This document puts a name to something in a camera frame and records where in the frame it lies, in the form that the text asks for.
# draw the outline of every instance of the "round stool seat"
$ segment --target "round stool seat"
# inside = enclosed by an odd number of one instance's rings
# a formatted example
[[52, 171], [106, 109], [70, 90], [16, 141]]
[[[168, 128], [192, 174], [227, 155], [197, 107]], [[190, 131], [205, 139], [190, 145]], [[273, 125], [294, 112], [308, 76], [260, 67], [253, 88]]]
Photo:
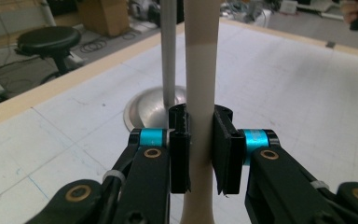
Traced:
[[21, 35], [18, 48], [29, 54], [49, 56], [75, 46], [81, 35], [77, 29], [64, 26], [45, 27]]

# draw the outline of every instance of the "blue ring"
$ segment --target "blue ring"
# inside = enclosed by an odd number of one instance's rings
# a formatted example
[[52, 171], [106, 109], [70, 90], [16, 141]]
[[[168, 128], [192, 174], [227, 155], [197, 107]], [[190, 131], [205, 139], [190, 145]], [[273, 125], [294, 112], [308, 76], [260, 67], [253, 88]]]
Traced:
[[267, 137], [266, 132], [260, 129], [246, 129], [243, 130], [245, 134], [245, 153], [246, 159], [243, 163], [244, 165], [249, 165], [251, 163], [252, 153], [259, 147], [269, 147], [269, 138]]
[[140, 146], [163, 147], [162, 129], [142, 129]]

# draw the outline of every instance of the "black chair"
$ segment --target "black chair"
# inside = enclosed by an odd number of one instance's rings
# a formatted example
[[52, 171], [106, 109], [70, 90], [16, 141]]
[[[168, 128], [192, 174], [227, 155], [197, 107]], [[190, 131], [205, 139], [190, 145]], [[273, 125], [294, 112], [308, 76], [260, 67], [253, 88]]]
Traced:
[[18, 50], [26, 55], [50, 57], [57, 65], [59, 72], [43, 78], [41, 84], [52, 77], [60, 77], [69, 72], [64, 59], [70, 55], [70, 48], [80, 42], [81, 34], [77, 29], [64, 26], [51, 26], [33, 30], [21, 35], [17, 41]]

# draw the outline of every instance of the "white cylindrical object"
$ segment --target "white cylindrical object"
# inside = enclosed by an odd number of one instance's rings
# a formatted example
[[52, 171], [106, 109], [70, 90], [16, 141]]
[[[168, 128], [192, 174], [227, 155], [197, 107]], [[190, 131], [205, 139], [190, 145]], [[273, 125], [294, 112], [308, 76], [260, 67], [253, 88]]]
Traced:
[[40, 3], [41, 9], [42, 9], [42, 13], [45, 16], [46, 22], [48, 23], [49, 26], [56, 26], [57, 24], [55, 23], [53, 14], [51, 14], [51, 10], [50, 10], [50, 6], [48, 5], [48, 1], [47, 0], [43, 0]]
[[175, 105], [176, 1], [161, 0], [162, 98], [166, 108]]
[[185, 194], [181, 223], [214, 223], [211, 151], [219, 10], [219, 0], [185, 0], [191, 192]]

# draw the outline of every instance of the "wire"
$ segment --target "wire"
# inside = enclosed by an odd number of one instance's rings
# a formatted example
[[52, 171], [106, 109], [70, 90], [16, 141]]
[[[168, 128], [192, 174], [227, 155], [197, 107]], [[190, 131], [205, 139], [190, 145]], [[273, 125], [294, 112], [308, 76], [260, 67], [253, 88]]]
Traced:
[[108, 189], [103, 193], [103, 204], [105, 205], [100, 213], [99, 224], [111, 223], [117, 209], [117, 202], [121, 190], [121, 181], [113, 177]]
[[104, 40], [104, 37], [100, 35], [89, 42], [80, 44], [79, 48], [82, 53], [92, 53], [99, 49], [103, 49], [104, 47], [106, 47], [106, 45], [107, 45], [106, 40]]
[[332, 206], [340, 215], [344, 215], [341, 217], [344, 217], [346, 221], [349, 221], [348, 223], [358, 223], [358, 214], [355, 212], [352, 212], [346, 207], [343, 207], [341, 204], [338, 204], [334, 201], [326, 199], [327, 203]]
[[234, 15], [234, 10], [231, 7], [231, 4], [226, 0], [226, 5], [228, 7], [228, 9], [231, 11], [231, 14]]
[[[7, 93], [12, 93], [12, 94], [23, 93], [24, 90], [29, 90], [34, 85], [32, 80], [26, 79], [26, 78], [13, 81], [13, 79], [11, 79], [9, 77], [3, 77], [0, 79], [0, 83], [5, 88]], [[18, 86], [20, 86], [21, 89], [18, 91], [13, 91], [12, 90], [12, 89], [14, 89], [13, 86], [16, 84], [19, 84]]]
[[262, 13], [262, 14], [263, 14], [263, 16], [264, 16], [263, 27], [264, 27], [264, 28], [267, 28], [267, 27], [266, 27], [266, 23], [267, 23], [267, 16], [266, 16], [266, 13], [264, 12], [263, 8], [261, 8], [261, 13]]
[[146, 27], [147, 29], [156, 29], [157, 28], [157, 25], [156, 26], [148, 26], [148, 25], [143, 24], [142, 22], [139, 22], [137, 25]]
[[4, 65], [7, 63], [8, 59], [10, 58], [11, 56], [11, 49], [10, 49], [10, 33], [8, 32], [6, 26], [5, 26], [5, 23], [4, 23], [4, 20], [2, 18], [2, 15], [0, 13], [0, 22], [2, 23], [2, 27], [4, 28], [5, 30], [5, 33], [7, 35], [7, 56], [4, 60]]
[[36, 60], [36, 59], [39, 59], [40, 57], [39, 56], [36, 56], [36, 57], [33, 57], [33, 58], [30, 58], [30, 59], [25, 59], [25, 60], [21, 60], [21, 61], [16, 61], [16, 62], [12, 62], [12, 63], [6, 63], [6, 64], [3, 64], [0, 66], [0, 70], [4, 67], [8, 67], [12, 64], [15, 64], [15, 63], [27, 63], [27, 62], [30, 62], [30, 61], [33, 61], [33, 60]]
[[54, 65], [52, 62], [50, 62], [47, 58], [44, 58], [44, 59], [42, 59], [44, 62], [46, 62], [48, 65], [50, 65], [50, 67], [52, 67], [52, 68], [57, 68], [57, 66], [56, 65]]
[[121, 38], [125, 39], [125, 40], [132, 40], [136, 37], [136, 33], [135, 32], [127, 32], [126, 34], [122, 35]]

